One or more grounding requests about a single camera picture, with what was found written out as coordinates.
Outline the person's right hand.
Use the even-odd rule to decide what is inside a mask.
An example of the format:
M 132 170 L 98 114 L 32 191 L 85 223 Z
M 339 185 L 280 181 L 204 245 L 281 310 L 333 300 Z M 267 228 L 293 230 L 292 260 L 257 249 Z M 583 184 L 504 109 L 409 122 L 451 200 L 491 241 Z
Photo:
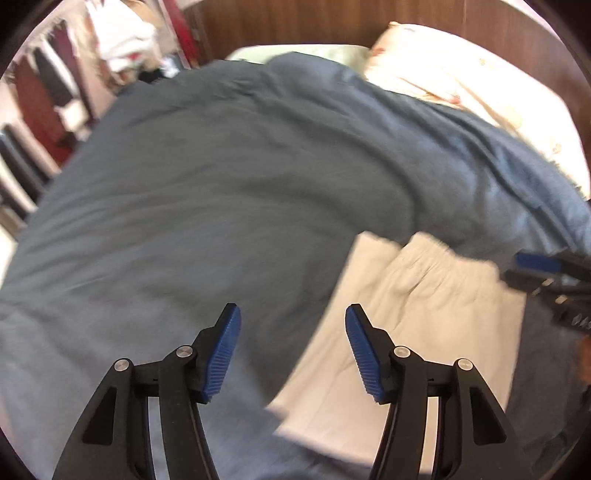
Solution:
M 577 346 L 577 372 L 585 385 L 591 385 L 591 337 L 586 336 Z

